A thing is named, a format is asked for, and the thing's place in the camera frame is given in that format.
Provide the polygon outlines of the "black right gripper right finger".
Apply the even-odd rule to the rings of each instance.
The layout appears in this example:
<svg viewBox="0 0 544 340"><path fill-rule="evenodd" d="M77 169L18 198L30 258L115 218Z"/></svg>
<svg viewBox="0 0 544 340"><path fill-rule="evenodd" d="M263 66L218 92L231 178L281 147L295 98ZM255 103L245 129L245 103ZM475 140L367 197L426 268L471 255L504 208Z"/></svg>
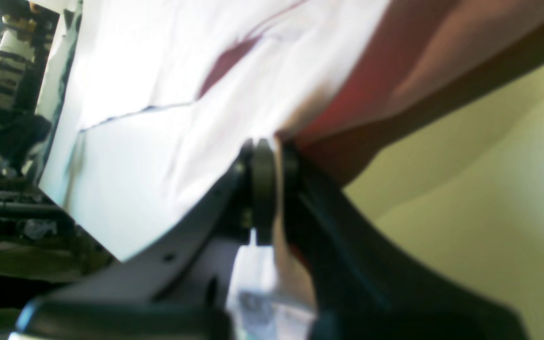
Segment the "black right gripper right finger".
<svg viewBox="0 0 544 340"><path fill-rule="evenodd" d="M515 312L406 254L293 146L282 159L289 249L315 290L309 339L528 339Z"/></svg>

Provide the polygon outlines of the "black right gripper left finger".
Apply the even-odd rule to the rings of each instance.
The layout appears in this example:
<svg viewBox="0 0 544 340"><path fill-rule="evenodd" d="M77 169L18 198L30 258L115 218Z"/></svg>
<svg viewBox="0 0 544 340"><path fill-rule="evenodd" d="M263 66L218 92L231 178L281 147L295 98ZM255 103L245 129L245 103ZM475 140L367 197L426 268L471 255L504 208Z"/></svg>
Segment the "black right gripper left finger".
<svg viewBox="0 0 544 340"><path fill-rule="evenodd" d="M269 246L276 168L248 140L198 203L130 260L32 300L11 340L233 340L225 311L241 246Z"/></svg>

